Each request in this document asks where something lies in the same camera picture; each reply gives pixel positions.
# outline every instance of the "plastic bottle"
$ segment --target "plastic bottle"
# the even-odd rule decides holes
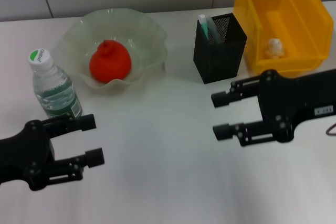
[[[82,115],[82,107],[69,76],[54,64],[46,49],[33,51],[28,58],[34,72],[34,93],[49,118],[69,113]]]

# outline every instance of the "glass bowl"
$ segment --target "glass bowl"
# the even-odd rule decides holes
[[[80,76],[88,86],[101,89],[133,84],[149,69],[163,64],[167,58],[166,38],[167,33],[144,13],[131,9],[98,10],[73,24],[50,53],[66,73]],[[122,43],[130,54],[131,72],[123,80],[101,83],[90,73],[91,56],[105,39]]]

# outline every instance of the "pen holder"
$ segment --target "pen holder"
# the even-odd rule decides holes
[[[247,36],[235,16],[230,14],[213,17],[222,39],[215,44],[208,30],[208,39],[197,21],[194,63],[204,84],[237,76]]]

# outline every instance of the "white bottle cap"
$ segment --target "white bottle cap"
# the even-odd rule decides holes
[[[36,49],[29,55],[28,61],[31,69],[37,72],[48,71],[54,64],[49,51],[46,49]]]

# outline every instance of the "yellow storage bin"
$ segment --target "yellow storage bin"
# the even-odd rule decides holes
[[[235,0],[234,15],[247,35],[245,59],[255,73],[292,75],[319,67],[329,55],[333,20],[320,0]],[[266,53],[272,38],[284,47],[277,59]]]

